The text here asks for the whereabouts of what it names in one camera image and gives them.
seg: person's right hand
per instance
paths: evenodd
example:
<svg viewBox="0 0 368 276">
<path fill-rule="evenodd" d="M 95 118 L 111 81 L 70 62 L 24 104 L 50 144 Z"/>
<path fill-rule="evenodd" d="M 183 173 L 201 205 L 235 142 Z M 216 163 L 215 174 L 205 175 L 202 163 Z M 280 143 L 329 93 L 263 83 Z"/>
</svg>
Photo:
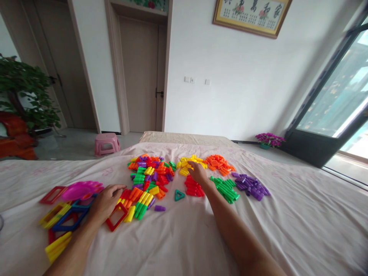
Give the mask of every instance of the person's right hand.
<svg viewBox="0 0 368 276">
<path fill-rule="evenodd" d="M 188 164 L 193 167 L 193 169 L 188 169 L 193 180 L 201 186 L 207 184 L 209 180 L 202 165 L 193 161 L 188 161 Z"/>
<path fill-rule="evenodd" d="M 96 197 L 89 211 L 88 219 L 102 225 L 114 211 L 125 185 L 109 185 Z"/>
</svg>

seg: door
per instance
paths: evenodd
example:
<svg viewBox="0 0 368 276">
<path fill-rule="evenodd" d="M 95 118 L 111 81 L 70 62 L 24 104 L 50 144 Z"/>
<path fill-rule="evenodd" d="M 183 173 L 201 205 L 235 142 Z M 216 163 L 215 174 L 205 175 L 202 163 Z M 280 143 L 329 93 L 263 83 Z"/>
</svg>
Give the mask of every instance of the door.
<svg viewBox="0 0 368 276">
<path fill-rule="evenodd" d="M 166 33 L 153 23 L 124 17 L 119 18 L 119 23 L 129 130 L 158 130 L 159 117 L 161 130 L 163 98 L 156 90 L 163 91 Z"/>
<path fill-rule="evenodd" d="M 34 5 L 57 73 L 54 86 L 67 126 L 96 129 L 69 7 L 54 0 L 34 0 Z"/>
<path fill-rule="evenodd" d="M 286 133 L 282 149 L 316 167 L 368 119 L 368 24 L 349 32 L 331 67 Z"/>
</svg>

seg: picture frame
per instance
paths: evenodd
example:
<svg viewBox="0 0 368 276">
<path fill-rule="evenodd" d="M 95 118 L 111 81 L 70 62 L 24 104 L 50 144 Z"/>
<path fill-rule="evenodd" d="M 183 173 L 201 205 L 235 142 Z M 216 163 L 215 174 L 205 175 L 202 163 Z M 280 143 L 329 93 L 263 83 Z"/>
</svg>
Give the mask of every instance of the picture frame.
<svg viewBox="0 0 368 276">
<path fill-rule="evenodd" d="M 292 0 L 217 0 L 213 24 L 276 39 Z"/>
</svg>

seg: plastic stool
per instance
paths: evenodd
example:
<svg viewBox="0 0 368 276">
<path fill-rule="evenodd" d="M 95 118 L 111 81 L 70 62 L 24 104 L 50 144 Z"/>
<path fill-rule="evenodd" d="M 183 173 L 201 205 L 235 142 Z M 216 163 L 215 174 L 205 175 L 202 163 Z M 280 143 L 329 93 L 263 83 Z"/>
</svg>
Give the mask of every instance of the plastic stool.
<svg viewBox="0 0 368 276">
<path fill-rule="evenodd" d="M 112 145 L 112 149 L 102 149 L 105 144 Z M 100 157 L 102 154 L 115 153 L 120 151 L 120 144 L 115 133 L 101 133 L 95 139 L 95 156 Z"/>
</svg>

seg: bed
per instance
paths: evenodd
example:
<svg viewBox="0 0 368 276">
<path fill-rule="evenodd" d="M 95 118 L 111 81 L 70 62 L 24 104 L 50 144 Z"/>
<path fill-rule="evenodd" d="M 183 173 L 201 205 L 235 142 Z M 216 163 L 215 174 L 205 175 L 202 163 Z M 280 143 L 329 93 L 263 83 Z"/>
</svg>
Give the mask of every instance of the bed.
<svg viewBox="0 0 368 276">
<path fill-rule="evenodd" d="M 237 144 L 224 136 L 183 134 L 160 131 L 145 131 L 140 138 L 139 143 L 175 143 L 239 148 Z"/>
<path fill-rule="evenodd" d="M 241 148 L 139 143 L 99 160 L 0 163 L 0 275 L 42 275 L 49 266 L 47 231 L 38 225 L 50 206 L 38 201 L 54 186 L 95 180 L 132 186 L 127 163 L 147 153 L 177 162 L 196 154 L 220 154 L 239 173 L 257 177 L 271 192 L 261 202 L 245 193 L 232 208 L 287 275 L 362 275 L 368 242 L 367 195 L 314 168 L 261 158 Z M 220 177 L 207 171 L 208 176 Z M 237 275 L 206 197 L 186 196 L 176 173 L 160 202 L 166 212 L 147 211 L 142 221 L 115 232 L 103 225 L 94 240 L 84 275 Z"/>
</svg>

